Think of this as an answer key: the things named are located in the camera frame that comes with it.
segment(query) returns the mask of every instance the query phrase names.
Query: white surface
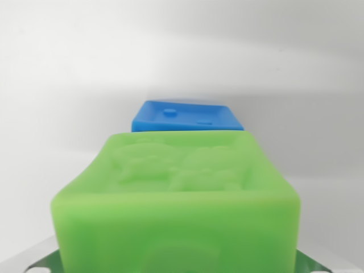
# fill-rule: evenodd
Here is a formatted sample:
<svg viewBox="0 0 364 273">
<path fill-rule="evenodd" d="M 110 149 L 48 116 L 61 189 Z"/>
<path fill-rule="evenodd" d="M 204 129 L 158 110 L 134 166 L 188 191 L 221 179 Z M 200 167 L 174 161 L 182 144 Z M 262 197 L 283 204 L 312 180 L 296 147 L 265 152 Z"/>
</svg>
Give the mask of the white surface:
<svg viewBox="0 0 364 273">
<path fill-rule="evenodd" d="M 299 191 L 301 236 L 364 267 L 362 1 L 0 2 L 0 260 L 148 98 L 229 105 Z"/>
</svg>

